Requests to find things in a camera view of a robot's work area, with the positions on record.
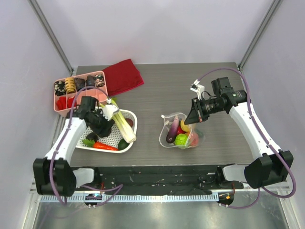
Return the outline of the red strawberry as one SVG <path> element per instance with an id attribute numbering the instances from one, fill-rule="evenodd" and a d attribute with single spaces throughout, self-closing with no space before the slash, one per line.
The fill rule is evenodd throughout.
<path id="1" fill-rule="evenodd" d="M 186 132 L 184 130 L 182 130 L 182 128 L 179 126 L 177 129 L 177 135 L 179 134 L 185 134 Z"/>

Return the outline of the peach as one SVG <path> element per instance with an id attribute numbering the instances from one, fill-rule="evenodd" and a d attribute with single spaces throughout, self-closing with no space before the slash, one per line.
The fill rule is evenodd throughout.
<path id="1" fill-rule="evenodd" d="M 191 147 L 196 147 L 199 144 L 199 136 L 196 132 L 187 132 L 186 135 L 188 136 L 188 143 Z"/>

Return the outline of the green round fruit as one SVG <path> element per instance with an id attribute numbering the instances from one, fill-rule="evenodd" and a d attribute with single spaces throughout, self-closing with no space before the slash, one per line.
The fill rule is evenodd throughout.
<path id="1" fill-rule="evenodd" d="M 179 135 L 177 135 L 174 143 L 177 146 L 185 146 L 186 142 L 187 142 L 187 139 L 188 139 L 187 134 L 179 134 Z"/>

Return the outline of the clear zip top bag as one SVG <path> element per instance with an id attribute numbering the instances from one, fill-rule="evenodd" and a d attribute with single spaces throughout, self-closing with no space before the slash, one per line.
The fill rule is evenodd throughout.
<path id="1" fill-rule="evenodd" d="M 188 149 L 197 147 L 205 136 L 195 124 L 186 125 L 187 116 L 184 113 L 161 115 L 163 128 L 159 135 L 159 143 L 164 148 Z"/>

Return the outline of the purple eggplant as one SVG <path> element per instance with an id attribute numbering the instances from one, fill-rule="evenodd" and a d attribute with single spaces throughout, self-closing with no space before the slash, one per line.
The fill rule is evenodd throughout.
<path id="1" fill-rule="evenodd" d="M 177 131 L 178 131 L 178 127 L 179 127 L 179 118 L 176 115 L 174 117 L 173 123 L 168 131 L 168 134 L 166 136 L 166 142 L 171 144 L 175 141 L 175 138 L 177 136 Z"/>

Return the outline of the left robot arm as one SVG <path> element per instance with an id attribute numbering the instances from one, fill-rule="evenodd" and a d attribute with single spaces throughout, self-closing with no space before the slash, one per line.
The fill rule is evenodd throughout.
<path id="1" fill-rule="evenodd" d="M 82 185 L 90 190 L 97 190 L 101 186 L 102 179 L 93 168 L 74 170 L 70 166 L 74 149 L 87 128 L 103 136 L 109 133 L 114 124 L 112 117 L 119 108 L 111 100 L 102 108 L 97 105 L 94 97 L 82 97 L 80 105 L 68 112 L 64 128 L 51 150 L 44 158 L 34 160 L 33 172 L 38 194 L 70 197 Z"/>

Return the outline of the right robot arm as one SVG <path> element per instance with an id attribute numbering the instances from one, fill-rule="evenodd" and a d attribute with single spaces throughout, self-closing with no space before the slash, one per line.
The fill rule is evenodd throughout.
<path id="1" fill-rule="evenodd" d="M 192 99 L 185 124 L 204 122 L 211 114 L 225 111 L 240 128 L 254 159 L 248 165 L 224 166 L 215 176 L 216 185 L 227 188 L 233 181 L 239 181 L 260 188 L 285 181 L 288 171 L 283 162 L 290 167 L 293 155 L 290 151 L 282 151 L 271 139 L 248 102 L 246 91 L 234 90 L 227 77 L 215 79 L 211 84 L 215 96 L 209 99 L 204 99 L 204 86 L 198 80 L 191 85 L 190 89 L 197 97 Z"/>

